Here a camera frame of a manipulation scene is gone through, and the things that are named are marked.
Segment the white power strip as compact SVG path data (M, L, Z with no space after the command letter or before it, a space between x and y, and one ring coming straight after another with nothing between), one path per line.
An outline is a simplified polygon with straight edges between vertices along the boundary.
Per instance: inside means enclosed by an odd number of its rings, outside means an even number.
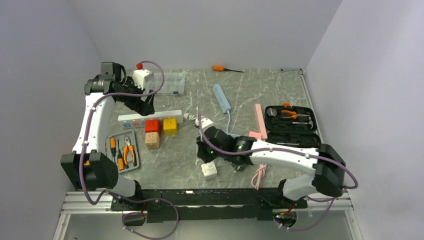
M117 121L124 129L143 128L146 121L159 120L162 124L165 119L175 118L177 124L184 122L183 112L181 110L156 111L154 114L142 116L140 114L119 115Z

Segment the red cube socket adapter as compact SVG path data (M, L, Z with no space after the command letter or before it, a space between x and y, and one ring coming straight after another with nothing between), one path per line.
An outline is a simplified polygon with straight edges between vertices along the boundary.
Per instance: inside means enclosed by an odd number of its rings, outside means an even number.
M161 135L161 121L158 119L150 119L145 121L145 133L157 133Z

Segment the white cube socket adapter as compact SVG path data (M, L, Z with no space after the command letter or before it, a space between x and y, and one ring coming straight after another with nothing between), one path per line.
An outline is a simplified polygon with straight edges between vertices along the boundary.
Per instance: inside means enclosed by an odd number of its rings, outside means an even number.
M201 165L201 171L205 180L216 178L218 170L213 161Z

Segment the yellow cube socket adapter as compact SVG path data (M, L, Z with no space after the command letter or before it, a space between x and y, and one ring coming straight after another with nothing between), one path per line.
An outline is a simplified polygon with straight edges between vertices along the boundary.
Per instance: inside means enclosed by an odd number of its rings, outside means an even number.
M163 132L167 135L176 135L178 133L178 122L176 118L166 118L163 120Z

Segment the beige cube socket adapter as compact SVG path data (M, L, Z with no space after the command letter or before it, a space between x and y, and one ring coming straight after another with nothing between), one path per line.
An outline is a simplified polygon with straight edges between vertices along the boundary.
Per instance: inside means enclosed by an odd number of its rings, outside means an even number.
M155 131L146 132L145 145L148 149L158 149L160 147L160 135Z

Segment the pink cube socket adapter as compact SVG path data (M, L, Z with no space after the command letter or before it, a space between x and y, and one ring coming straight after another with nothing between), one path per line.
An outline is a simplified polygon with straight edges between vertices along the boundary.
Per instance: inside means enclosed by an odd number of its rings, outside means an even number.
M255 131L250 131L250 132L248 133L248 136L249 136L249 137L252 137L252 138L255 138L255 139L257 139L257 140L261 140L261 139L262 139L262 134L261 134L261 133L259 133L259 132L255 132Z

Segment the pink power strip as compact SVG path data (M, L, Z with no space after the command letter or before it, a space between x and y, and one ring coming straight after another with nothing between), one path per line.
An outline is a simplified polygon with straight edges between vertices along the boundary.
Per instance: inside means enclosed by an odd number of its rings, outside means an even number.
M265 141L268 138L268 134L267 134L266 126L265 126L265 120L263 116L262 107L259 103L256 103L254 105L253 110L255 114L256 127L258 130L258 133L261 135L261 139Z

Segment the light blue power strip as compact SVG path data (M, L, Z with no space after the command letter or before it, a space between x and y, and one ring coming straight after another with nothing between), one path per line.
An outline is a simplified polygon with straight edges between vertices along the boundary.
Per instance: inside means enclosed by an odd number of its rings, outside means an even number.
M224 91L221 88L220 84L214 84L212 91L221 107L221 110L223 113L227 113L231 110L231 106L230 103L227 99L227 97L225 96Z

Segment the dark green cube adapter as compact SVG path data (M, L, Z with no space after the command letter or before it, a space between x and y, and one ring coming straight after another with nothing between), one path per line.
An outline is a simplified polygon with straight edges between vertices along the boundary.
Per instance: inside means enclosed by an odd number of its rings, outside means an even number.
M236 173L236 172L243 172L246 169L247 164L245 164L245 163L243 163L243 164L232 163L231 166L233 167L233 172Z

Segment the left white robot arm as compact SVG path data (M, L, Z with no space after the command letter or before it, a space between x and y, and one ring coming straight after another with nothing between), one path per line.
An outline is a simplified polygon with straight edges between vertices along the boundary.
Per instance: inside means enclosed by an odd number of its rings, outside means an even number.
M140 73L129 76L123 65L102 62L100 74L84 85L85 109L80 133L71 153L62 155L60 164L75 189L83 191L93 205L96 201L89 192L95 190L124 198L124 204L131 210L139 209L144 203L140 184L120 175L117 164L107 156L106 140L109 118L117 102L141 116L154 114L156 90L145 88L154 74L144 68L145 63L137 63Z

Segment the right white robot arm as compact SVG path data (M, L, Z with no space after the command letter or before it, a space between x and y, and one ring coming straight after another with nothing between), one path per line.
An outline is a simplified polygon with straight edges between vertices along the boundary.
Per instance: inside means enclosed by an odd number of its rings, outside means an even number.
M233 137L214 126L199 131L197 156L205 163L225 158L239 166L273 165L303 172L300 177L280 182L275 200L282 208L310 194L338 198L344 192L346 163L329 144L301 148L249 136Z

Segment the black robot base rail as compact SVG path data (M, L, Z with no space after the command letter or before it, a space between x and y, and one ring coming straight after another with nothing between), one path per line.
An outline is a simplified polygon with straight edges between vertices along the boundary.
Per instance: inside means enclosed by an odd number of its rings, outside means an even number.
M148 223L173 221L176 213L181 221L256 219L271 221L281 212L308 207L304 197L295 203L283 201L275 187L210 189L144 189L136 211L147 213Z

